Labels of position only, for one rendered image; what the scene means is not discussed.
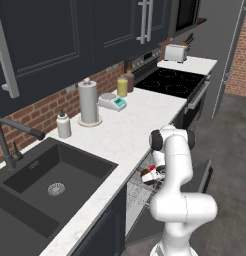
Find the grey dishwasher rack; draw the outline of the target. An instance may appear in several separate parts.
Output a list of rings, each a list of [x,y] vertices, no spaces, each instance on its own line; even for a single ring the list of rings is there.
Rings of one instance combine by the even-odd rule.
[[[127,182],[127,205],[126,209],[130,210],[134,206],[143,207],[150,197],[153,189],[159,181],[165,177],[165,172],[160,173],[160,178],[153,185],[143,183],[140,175],[143,169],[148,169],[154,164],[152,154],[149,153],[137,166],[130,180]]]

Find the black sink tap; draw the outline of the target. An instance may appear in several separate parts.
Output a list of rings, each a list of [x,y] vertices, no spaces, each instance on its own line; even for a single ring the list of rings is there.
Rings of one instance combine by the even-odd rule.
[[[45,133],[37,129],[31,128],[29,126],[20,124],[13,120],[9,120],[6,118],[0,119],[0,145],[3,151],[3,158],[6,163],[6,167],[8,170],[12,171],[16,167],[16,162],[20,161],[23,158],[23,154],[17,149],[16,143],[13,143],[15,148],[15,153],[14,154],[10,153],[4,133],[3,133],[3,129],[2,129],[3,124],[16,128],[20,131],[26,132],[36,137],[38,140],[43,140],[45,138]]]

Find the white toaster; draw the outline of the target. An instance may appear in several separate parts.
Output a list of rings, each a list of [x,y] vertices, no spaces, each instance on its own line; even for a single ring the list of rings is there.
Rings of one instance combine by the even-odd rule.
[[[186,46],[169,44],[165,48],[165,61],[176,61],[178,63],[183,63],[187,60],[188,48]]]

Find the yellow bottle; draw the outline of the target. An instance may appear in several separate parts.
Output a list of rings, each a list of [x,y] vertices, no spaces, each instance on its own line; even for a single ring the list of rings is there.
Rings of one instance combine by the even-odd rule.
[[[126,97],[128,90],[128,79],[125,76],[124,69],[121,69],[121,74],[117,79],[117,95],[120,97]]]

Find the wide dark cupboard door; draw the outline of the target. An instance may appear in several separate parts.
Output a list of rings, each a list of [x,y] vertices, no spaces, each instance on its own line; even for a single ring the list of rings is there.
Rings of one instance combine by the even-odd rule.
[[[0,118],[93,73],[89,0],[0,0],[0,24],[20,93],[0,64]]]

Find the black microwave oven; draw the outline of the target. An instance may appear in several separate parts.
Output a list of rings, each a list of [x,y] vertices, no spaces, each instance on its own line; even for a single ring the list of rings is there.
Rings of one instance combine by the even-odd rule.
[[[172,0],[168,36],[174,38],[197,25],[201,0]]]

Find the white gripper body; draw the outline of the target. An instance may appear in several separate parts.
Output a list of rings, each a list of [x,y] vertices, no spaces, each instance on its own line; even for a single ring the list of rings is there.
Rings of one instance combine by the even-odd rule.
[[[144,184],[151,185],[156,180],[159,179],[159,174],[158,174],[158,172],[155,169],[152,169],[152,170],[144,169],[141,172],[141,179],[142,179]]]

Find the dark lower cupboard door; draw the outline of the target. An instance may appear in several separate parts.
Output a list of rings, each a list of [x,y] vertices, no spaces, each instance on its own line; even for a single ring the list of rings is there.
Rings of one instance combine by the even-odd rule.
[[[120,256],[125,248],[126,192],[119,193],[71,256]]]

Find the white and teal kitchen scale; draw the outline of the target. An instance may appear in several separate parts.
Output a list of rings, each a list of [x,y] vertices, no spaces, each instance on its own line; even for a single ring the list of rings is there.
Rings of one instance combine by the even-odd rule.
[[[110,110],[121,111],[127,106],[127,103],[114,93],[104,93],[98,98],[98,105]]]

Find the grey paper towel holder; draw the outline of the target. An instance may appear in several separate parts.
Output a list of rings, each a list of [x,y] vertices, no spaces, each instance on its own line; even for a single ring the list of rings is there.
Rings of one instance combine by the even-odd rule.
[[[78,83],[80,116],[78,123],[84,127],[94,127],[102,122],[97,102],[97,83],[85,78]]]

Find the black hob range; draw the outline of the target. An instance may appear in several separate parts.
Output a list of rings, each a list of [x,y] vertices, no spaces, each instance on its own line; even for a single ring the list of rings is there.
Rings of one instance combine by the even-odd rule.
[[[145,54],[125,59],[124,68],[127,69],[128,63],[131,63],[136,88],[185,99],[187,103],[172,123],[179,129],[194,130],[201,116],[206,93],[194,110],[188,109],[188,104],[196,97],[207,80],[201,74],[158,67],[157,59],[160,55],[160,46],[151,48]]]

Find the black kitchen sink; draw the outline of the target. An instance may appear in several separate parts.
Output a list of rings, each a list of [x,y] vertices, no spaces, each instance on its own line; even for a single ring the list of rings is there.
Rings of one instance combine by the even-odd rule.
[[[47,138],[0,169],[0,210],[45,238],[57,232],[89,200],[117,164]]]

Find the brown knife block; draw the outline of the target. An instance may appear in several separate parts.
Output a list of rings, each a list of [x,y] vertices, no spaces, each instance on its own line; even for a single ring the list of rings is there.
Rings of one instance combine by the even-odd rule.
[[[193,40],[194,40],[194,35],[193,35],[193,33],[191,33],[191,34],[187,37],[187,39],[184,40],[184,41],[181,43],[181,45],[182,45],[182,46],[187,46],[187,47],[189,47],[190,44],[191,44],[191,42],[192,42]]]

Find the grey fridge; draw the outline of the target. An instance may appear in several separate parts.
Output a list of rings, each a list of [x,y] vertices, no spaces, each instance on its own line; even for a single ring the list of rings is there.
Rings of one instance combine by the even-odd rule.
[[[192,54],[217,61],[204,101],[206,119],[213,119],[220,108],[245,16],[246,0],[201,0],[199,17],[207,21],[195,29]]]

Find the brown bottle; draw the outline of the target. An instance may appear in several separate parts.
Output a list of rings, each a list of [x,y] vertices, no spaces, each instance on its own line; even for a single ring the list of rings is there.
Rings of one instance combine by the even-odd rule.
[[[134,90],[134,74],[131,71],[131,63],[128,63],[128,68],[125,74],[128,80],[128,89],[127,91],[131,93]]]

